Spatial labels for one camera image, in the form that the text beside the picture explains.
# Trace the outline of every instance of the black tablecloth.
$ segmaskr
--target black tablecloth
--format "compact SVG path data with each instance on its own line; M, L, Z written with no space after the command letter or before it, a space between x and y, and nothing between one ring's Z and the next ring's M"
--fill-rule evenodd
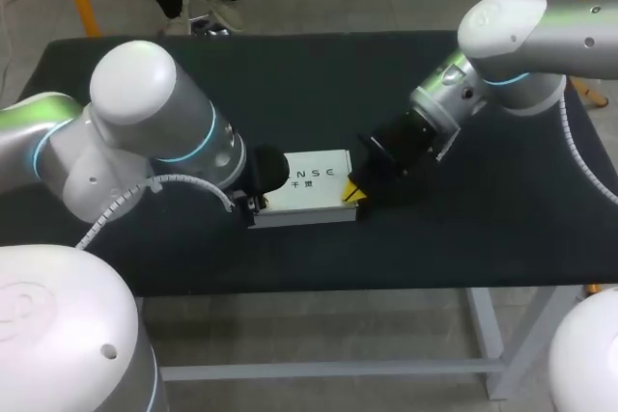
M57 91L87 103L97 61L122 41L54 42L22 96ZM364 154L356 133L403 111L456 39L433 32L159 43L249 144L349 149L353 164ZM571 91L568 112L582 156L618 190ZM557 106L524 119L487 105L439 169L393 195L356 223L247 230L211 196L170 185L106 227L90 251L144 296L618 281L618 206L574 163ZM0 245L73 245L87 228L43 186L0 197Z

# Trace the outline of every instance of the gray floor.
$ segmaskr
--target gray floor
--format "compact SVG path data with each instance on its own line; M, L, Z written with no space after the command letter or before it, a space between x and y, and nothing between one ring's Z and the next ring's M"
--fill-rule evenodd
M248 32L455 28L478 0L240 0ZM148 36L165 18L153 0L91 0L105 34ZM71 0L19 0L6 9L14 59L2 105L14 103L53 40L82 37ZM7 48L0 44L0 63ZM612 98L591 111L618 166L618 85L596 83ZM493 292L508 338L533 289ZM393 359L478 355L460 290L350 291L157 298L145 317L163 365ZM172 412L552 411L545 360L512 400L489 403L479 377L441 376L214 381L170 384Z

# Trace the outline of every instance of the blue light ring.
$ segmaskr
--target blue light ring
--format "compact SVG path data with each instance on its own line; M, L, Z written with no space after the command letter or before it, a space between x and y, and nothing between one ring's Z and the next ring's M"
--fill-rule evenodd
M524 74L520 74L519 76L516 76L513 79L509 79L507 81L500 81L500 82L491 82L491 81L488 81L487 79L483 79L483 80L487 82L490 86L508 86L509 84L513 84L515 82L521 81L524 77L527 77L529 75L530 75L529 72L525 72Z
M198 145L191 153L186 154L185 156L180 156L178 158L157 158L158 161L162 161L163 163L179 163L181 161L186 161L187 159L189 159L191 156L196 155L198 152L200 152L200 150L206 146L206 144L208 143L209 139L212 136L212 133L214 132L214 123L216 122L216 111L214 110L214 105L212 105L211 103L211 107L212 107L212 123L211 123L211 130L209 130L209 133L206 135L206 137L204 138L204 140L200 143L200 145Z
M39 164L39 156L41 155L42 149L45 147L45 144L47 143L49 138L52 135L54 135L55 132L62 129L65 125L67 125L71 121L73 121L73 119L65 120L65 121L62 121L61 123L57 123L56 125L54 125L51 129L47 131L45 135L43 135L43 137L37 144L37 147L35 148L35 152L32 155L32 169L35 172L35 176L37 176L38 180L41 180L41 176L39 175L39 169L37 168L37 165Z

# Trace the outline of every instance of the robotic arm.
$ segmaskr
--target robotic arm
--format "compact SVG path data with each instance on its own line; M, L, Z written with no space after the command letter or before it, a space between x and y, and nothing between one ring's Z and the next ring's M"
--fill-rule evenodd
M479 2L460 25L460 49L412 92L408 111L361 137L369 157L352 171L346 191L371 196L405 176L427 151L439 153L439 160L489 98L530 116L560 100L565 74L615 79L616 25L614 4Z
M103 57L82 108L69 96L34 96L0 112L0 192L42 181L78 218L95 222L151 174L202 179L247 205L288 178L280 151L249 150L163 48L124 43ZM122 215L143 191L123 202Z

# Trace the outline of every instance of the white box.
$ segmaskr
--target white box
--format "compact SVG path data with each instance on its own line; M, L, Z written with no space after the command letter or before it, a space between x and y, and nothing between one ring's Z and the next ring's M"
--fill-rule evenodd
M351 172L346 150L286 153L290 177L265 194L267 207L254 216L254 228L356 220L356 203L341 197Z

